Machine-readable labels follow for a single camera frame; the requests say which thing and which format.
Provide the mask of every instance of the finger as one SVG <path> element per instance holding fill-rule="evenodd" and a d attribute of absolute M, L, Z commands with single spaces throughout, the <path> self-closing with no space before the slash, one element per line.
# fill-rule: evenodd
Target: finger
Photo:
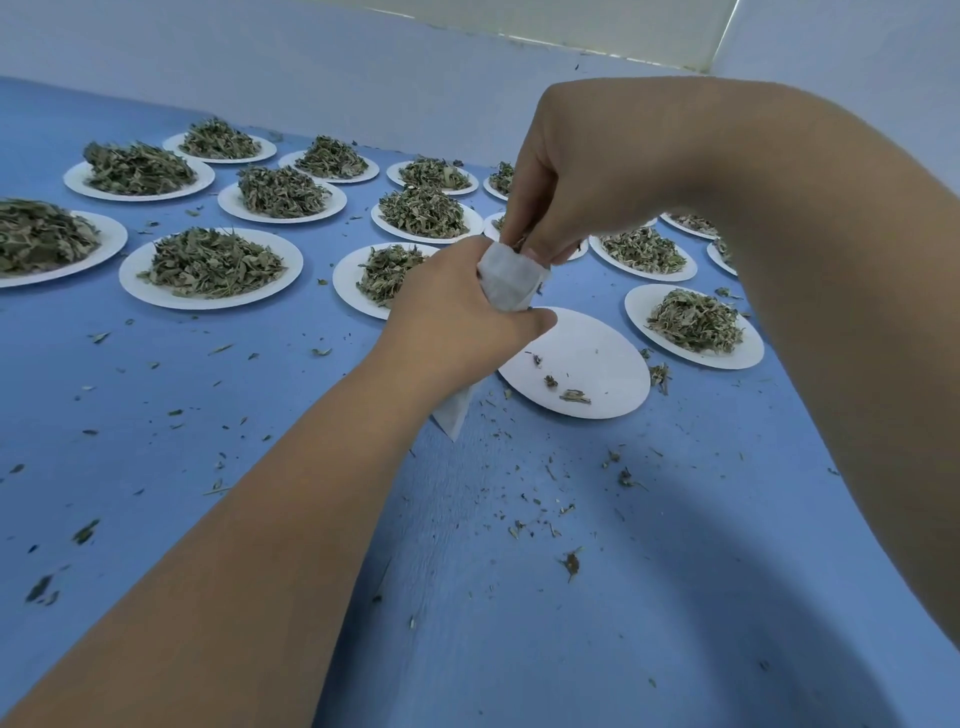
<path fill-rule="evenodd" d="M 510 317 L 513 325 L 513 341 L 517 351 L 557 324 L 557 314 L 549 308 L 528 308 L 504 315 Z"/>
<path fill-rule="evenodd" d="M 557 185 L 546 214 L 530 231 L 521 251 L 542 266 L 570 246 L 575 246 L 587 237 L 590 230 L 584 227 L 582 191 L 574 189 L 575 182 L 561 181 Z"/>

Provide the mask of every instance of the dried herb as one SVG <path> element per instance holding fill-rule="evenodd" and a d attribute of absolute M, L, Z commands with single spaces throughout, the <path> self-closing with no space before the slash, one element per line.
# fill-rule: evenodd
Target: dried herb
<path fill-rule="evenodd" d="M 331 136 L 318 136 L 296 166 L 314 177 L 351 180 L 366 172 L 369 165 L 349 144 Z"/>
<path fill-rule="evenodd" d="M 91 141 L 84 159 L 93 168 L 86 183 L 115 195 L 163 195 L 197 180 L 183 157 L 139 141 L 129 147 Z"/>
<path fill-rule="evenodd" d="M 200 124 L 191 124 L 180 150 L 207 159 L 248 159 L 260 154 L 260 143 L 214 116 Z"/>
<path fill-rule="evenodd" d="M 674 215 L 673 219 L 688 230 L 702 232 L 704 235 L 717 233 L 717 228 L 706 217 L 700 217 L 700 215 Z"/>
<path fill-rule="evenodd" d="M 80 546 L 93 538 L 93 529 L 97 527 L 100 519 L 94 519 L 73 535 L 73 540 Z"/>
<path fill-rule="evenodd" d="M 423 253 L 416 245 L 410 250 L 402 245 L 391 245 L 378 251 L 370 248 L 367 262 L 360 265 L 364 272 L 357 288 L 378 306 L 390 308 L 407 273 L 423 260 Z"/>
<path fill-rule="evenodd" d="M 713 245 L 716 246 L 717 253 L 720 254 L 720 258 L 727 263 L 727 265 L 733 267 L 733 255 L 730 252 L 730 248 L 727 247 L 727 241 L 722 237 L 718 237 L 713 241 Z"/>
<path fill-rule="evenodd" d="M 712 296 L 682 288 L 663 297 L 651 311 L 647 326 L 690 352 L 730 353 L 743 341 L 743 329 L 736 325 L 736 309 Z"/>
<path fill-rule="evenodd" d="M 464 209 L 438 187 L 406 187 L 384 195 L 380 214 L 390 225 L 413 235 L 451 238 L 467 232 Z"/>
<path fill-rule="evenodd" d="M 560 395 L 563 401 L 578 401 L 583 404 L 590 404 L 589 397 L 585 396 L 579 389 L 568 389 Z"/>
<path fill-rule="evenodd" d="M 326 209 L 330 193 L 293 167 L 248 167 L 237 175 L 243 204 L 250 212 L 289 220 Z"/>
<path fill-rule="evenodd" d="M 285 270 L 270 248 L 235 232 L 190 228 L 158 241 L 150 270 L 137 275 L 175 296 L 222 299 L 255 291 Z"/>
<path fill-rule="evenodd" d="M 50 582 L 53 580 L 53 574 L 48 573 L 46 576 L 41 576 L 39 581 L 37 581 L 33 588 L 27 593 L 27 601 L 37 601 L 40 599 L 47 591 L 47 587 L 50 586 Z"/>
<path fill-rule="evenodd" d="M 501 161 L 496 172 L 490 175 L 490 186 L 501 195 L 510 195 L 510 188 L 514 184 L 514 166 L 509 162 Z"/>
<path fill-rule="evenodd" d="M 400 170 L 400 178 L 407 184 L 417 187 L 464 189 L 470 186 L 470 180 L 467 175 L 457 169 L 460 166 L 458 161 L 459 159 L 447 162 L 446 159 L 417 157 Z"/>
<path fill-rule="evenodd" d="M 100 247 L 83 217 L 38 200 L 0 200 L 0 278 L 54 271 Z"/>
<path fill-rule="evenodd" d="M 614 260 L 644 273 L 677 273 L 686 265 L 673 241 L 653 228 L 604 235 L 600 242 Z"/>
<path fill-rule="evenodd" d="M 670 378 L 670 367 L 666 364 L 658 364 L 656 367 L 650 367 L 650 384 L 659 387 L 660 392 L 666 394 L 667 379 Z"/>

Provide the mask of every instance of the paper plate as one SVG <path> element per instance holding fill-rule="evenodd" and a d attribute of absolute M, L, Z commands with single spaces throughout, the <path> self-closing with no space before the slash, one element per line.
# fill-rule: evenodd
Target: paper plate
<path fill-rule="evenodd" d="M 620 417 L 643 404 L 650 370 L 637 348 L 602 321 L 568 308 L 553 310 L 557 325 L 500 367 L 510 386 L 541 407 L 587 420 Z M 557 380 L 555 388 L 546 386 L 547 375 Z M 590 404 L 561 400 L 567 389 L 579 389 Z"/>
<path fill-rule="evenodd" d="M 640 285 L 627 294 L 623 305 L 627 309 L 627 316 L 634 322 L 634 326 L 640 329 L 640 333 L 667 351 L 688 361 L 703 364 L 706 367 L 713 367 L 714 369 L 748 369 L 760 363 L 763 359 L 763 339 L 760 338 L 760 334 L 756 332 L 753 325 L 743 318 L 743 316 L 738 315 L 736 317 L 736 324 L 743 329 L 743 341 L 737 344 L 730 353 L 690 352 L 683 347 L 678 347 L 672 341 L 667 341 L 656 331 L 648 328 L 647 319 L 650 318 L 650 314 L 654 308 L 663 301 L 664 296 L 677 288 L 681 288 L 684 291 L 693 291 L 692 288 L 683 288 L 679 285 L 650 283 L 648 285 Z"/>
<path fill-rule="evenodd" d="M 670 215 L 668 215 L 666 212 L 664 212 L 664 213 L 662 213 L 662 214 L 660 215 L 660 219 L 663 220 L 664 223 L 667 223 L 668 225 L 671 225 L 671 226 L 673 226 L 674 228 L 676 228 L 677 230 L 683 231 L 683 232 L 687 233 L 688 235 L 695 235 L 696 237 L 701 237 L 701 238 L 703 238 L 704 240 L 716 240 L 716 239 L 717 239 L 717 236 L 716 236 L 716 235 L 711 235 L 711 234 L 709 234 L 708 232 L 698 232 L 698 231 L 696 231 L 696 230 L 691 230 L 690 228 L 685 228 L 683 225 L 681 225 L 681 224 L 678 223 L 676 220 L 674 220 L 672 217 L 670 217 Z"/>
<path fill-rule="evenodd" d="M 493 215 L 490 215 L 483 221 L 483 233 L 494 243 L 500 242 L 500 232 L 493 226 L 493 221 L 503 217 L 506 212 L 495 212 Z M 565 262 L 570 262 L 571 260 L 576 260 L 578 257 L 583 257 L 587 254 L 589 250 L 589 245 L 586 240 L 582 240 L 580 245 L 577 246 L 577 250 L 574 251 L 573 255 L 566 259 Z"/>
<path fill-rule="evenodd" d="M 333 269 L 333 289 L 337 292 L 337 295 L 340 296 L 344 302 L 349 303 L 360 311 L 360 313 L 366 313 L 369 316 L 383 319 L 384 321 L 390 316 L 390 309 L 377 305 L 360 293 L 360 289 L 357 288 L 357 283 L 359 283 L 363 277 L 363 268 L 360 266 L 367 262 L 371 250 L 380 251 L 393 245 L 401 245 L 408 251 L 417 248 L 417 250 L 423 253 L 424 257 L 430 257 L 440 249 L 434 248 L 432 245 L 423 245 L 422 243 L 377 243 L 376 245 L 368 245 L 365 248 L 353 251 L 353 253 L 347 255 L 337 263 L 337 267 Z"/>
<path fill-rule="evenodd" d="M 734 271 L 734 269 L 726 261 L 724 261 L 723 256 L 720 255 L 720 251 L 717 250 L 716 242 L 712 242 L 707 245 L 707 256 L 710 260 L 727 271 L 727 273 L 729 273 L 731 276 L 736 276 L 736 271 Z"/>
<path fill-rule="evenodd" d="M 619 268 L 621 271 L 629 273 L 633 276 L 639 276 L 642 279 L 689 280 L 697 275 L 697 261 L 690 257 L 690 254 L 676 243 L 674 243 L 674 245 L 677 246 L 677 252 L 684 257 L 684 260 L 686 260 L 686 265 L 676 273 L 646 273 L 645 271 L 638 271 L 636 268 L 631 268 L 629 265 L 621 263 L 615 257 L 607 253 L 607 251 L 604 250 L 603 243 L 600 242 L 600 238 L 596 235 L 591 235 L 589 241 L 590 247 L 593 249 L 593 251 L 610 263 L 610 265 L 612 265 L 614 268 Z"/>
<path fill-rule="evenodd" d="M 240 192 L 238 183 L 232 184 L 220 190 L 217 195 L 217 204 L 224 212 L 239 217 L 241 220 L 250 220 L 252 223 L 263 223 L 265 225 L 296 225 L 297 223 L 312 223 L 317 220 L 323 220 L 332 217 L 347 206 L 347 195 L 342 189 L 334 187 L 326 182 L 317 182 L 317 185 L 330 192 L 330 197 L 326 200 L 326 209 L 318 212 L 316 215 L 307 215 L 305 217 L 270 217 L 260 215 L 256 212 L 250 212 L 243 203 L 243 194 Z"/>
<path fill-rule="evenodd" d="M 199 161 L 204 161 L 207 164 L 247 164 L 253 161 L 269 159 L 276 154 L 276 145 L 274 142 L 264 139 L 262 136 L 253 136 L 251 134 L 251 139 L 260 145 L 260 153 L 258 155 L 253 157 L 244 157 L 242 159 L 208 159 L 206 157 L 195 157 L 194 155 L 188 155 L 180 148 L 180 145 L 183 143 L 185 138 L 186 132 L 174 134 L 170 138 L 164 140 L 163 148 L 168 152 L 175 152 L 181 157 L 187 159 L 198 159 Z"/>
<path fill-rule="evenodd" d="M 446 243 L 455 243 L 470 235 L 482 235 L 483 218 L 480 217 L 480 213 L 470 209 L 463 203 L 457 204 L 464 211 L 464 222 L 467 223 L 468 228 L 467 232 L 457 237 L 423 237 L 422 235 L 413 235 L 410 232 L 402 231 L 400 228 L 395 228 L 380 216 L 380 205 L 374 205 L 370 208 L 370 216 L 379 228 L 385 230 L 390 235 L 396 235 L 397 237 L 402 237 L 404 240 L 412 240 L 415 243 L 423 243 L 424 245 L 445 245 Z"/>
<path fill-rule="evenodd" d="M 483 180 L 483 188 L 490 192 L 497 200 L 503 200 L 507 202 L 507 196 L 502 192 L 498 191 L 492 184 L 490 184 L 490 178 L 487 177 Z"/>
<path fill-rule="evenodd" d="M 304 175 L 307 174 L 306 170 L 300 169 L 297 166 L 297 160 L 302 158 L 306 154 L 305 149 L 301 149 L 299 152 L 291 152 L 288 155 L 283 155 L 280 158 L 278 163 L 281 167 L 293 167 L 298 172 L 302 172 Z M 357 182 L 367 182 L 372 180 L 378 174 L 380 174 L 380 167 L 375 161 L 366 157 L 360 157 L 367 163 L 367 169 L 363 174 L 357 175 L 356 177 L 351 177 L 349 180 L 342 180 L 339 177 L 314 177 L 310 175 L 314 182 L 326 182 L 327 184 L 356 184 Z"/>
<path fill-rule="evenodd" d="M 387 177 L 390 179 L 390 181 L 394 184 L 399 184 L 401 187 L 405 187 L 407 183 L 400 178 L 400 170 L 412 161 L 412 159 L 407 159 L 406 161 L 399 161 L 396 164 L 391 164 L 389 167 L 387 167 Z M 463 189 L 444 189 L 444 194 L 452 195 L 454 197 L 458 195 L 468 195 L 470 192 L 480 186 L 480 182 L 478 182 L 477 179 L 466 169 L 463 167 L 457 167 L 457 169 L 459 169 L 463 174 L 467 175 L 470 186 L 464 187 Z"/>
<path fill-rule="evenodd" d="M 213 180 L 216 178 L 213 167 L 192 157 L 184 157 L 183 159 L 197 173 L 197 180 L 193 184 L 188 184 L 186 187 L 163 195 L 115 195 L 112 192 L 102 192 L 99 189 L 94 189 L 86 183 L 90 179 L 93 168 L 85 161 L 70 167 L 63 175 L 63 183 L 74 192 L 86 197 L 95 197 L 98 200 L 113 200 L 119 203 L 155 203 L 160 200 L 173 200 L 192 195 L 194 192 L 200 192 L 213 184 Z"/>
<path fill-rule="evenodd" d="M 127 229 L 112 217 L 81 210 L 70 210 L 70 214 L 74 217 L 83 217 L 97 229 L 97 240 L 100 241 L 100 247 L 83 260 L 64 265 L 56 271 L 31 273 L 27 276 L 0 276 L 0 288 L 15 288 L 18 285 L 43 283 L 45 280 L 61 279 L 64 276 L 80 273 L 114 257 L 127 244 Z"/>
<path fill-rule="evenodd" d="M 237 305 L 253 303 L 273 296 L 274 293 L 279 293 L 294 282 L 300 275 L 300 271 L 303 270 L 303 255 L 300 254 L 300 250 L 296 245 L 279 235 L 248 228 L 218 228 L 217 230 L 220 232 L 236 232 L 252 243 L 270 248 L 283 259 L 283 264 L 287 267 L 287 270 L 278 279 L 267 283 L 262 288 L 257 288 L 255 291 L 239 296 L 230 296 L 225 299 L 190 299 L 183 296 L 174 296 L 168 288 L 153 285 L 137 277 L 137 274 L 141 271 L 150 270 L 156 251 L 155 245 L 163 239 L 161 237 L 137 248 L 123 261 L 123 265 L 120 266 L 120 285 L 131 296 L 145 303 L 152 303 L 164 308 L 178 308 L 184 311 L 208 311 L 214 308 L 233 308 Z"/>

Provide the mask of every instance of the forearm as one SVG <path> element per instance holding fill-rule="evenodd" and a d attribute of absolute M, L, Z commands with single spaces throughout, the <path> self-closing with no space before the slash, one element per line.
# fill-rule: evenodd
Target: forearm
<path fill-rule="evenodd" d="M 960 643 L 960 202 L 855 117 L 762 91 L 698 206 L 868 523 Z"/>
<path fill-rule="evenodd" d="M 402 370 L 362 364 L 81 639 L 4 728 L 309 725 L 393 473 L 430 404 Z"/>

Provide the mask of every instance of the blue surface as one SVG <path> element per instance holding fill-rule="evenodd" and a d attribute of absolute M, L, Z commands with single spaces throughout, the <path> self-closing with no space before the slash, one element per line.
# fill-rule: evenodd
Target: blue surface
<path fill-rule="evenodd" d="M 60 181 L 91 139 L 159 143 L 201 117 L 0 80 L 0 195 L 110 215 L 130 231 L 128 250 L 153 237 L 137 234 L 148 220 L 156 234 L 234 222 L 205 193 L 115 204 Z M 288 137 L 278 155 L 306 142 Z M 381 170 L 409 157 L 361 151 Z M 218 166 L 211 190 L 233 179 Z M 388 239 L 367 208 L 389 189 L 381 172 L 345 186 L 347 209 L 330 220 L 265 227 L 297 244 L 305 266 L 253 305 L 198 319 L 151 307 L 120 287 L 120 257 L 0 290 L 0 713 L 214 505 L 202 493 L 218 477 L 235 482 L 270 446 L 264 436 L 276 439 L 369 350 L 381 323 L 317 278 Z M 500 209 L 482 189 L 466 202 Z M 198 205 L 200 217 L 184 214 Z M 660 231 L 697 259 L 684 285 L 742 293 L 704 243 Z M 558 269 L 537 303 L 646 347 L 622 303 L 639 283 L 590 253 Z M 315 347 L 333 352 L 318 359 Z M 458 443 L 423 428 L 358 579 L 318 725 L 956 725 L 960 658 L 828 471 L 774 353 L 745 372 L 655 351 L 651 363 L 662 361 L 669 396 L 654 391 L 617 420 L 505 400 L 492 376 L 482 391 L 495 407 L 476 400 Z M 622 461 L 603 469 L 608 449 Z M 647 489 L 620 488 L 620 466 Z M 95 518 L 94 537 L 74 544 Z M 516 519 L 530 524 L 518 540 L 507 532 Z M 580 546 L 568 583 L 559 559 Z M 59 599 L 26 603 L 43 574 Z"/>

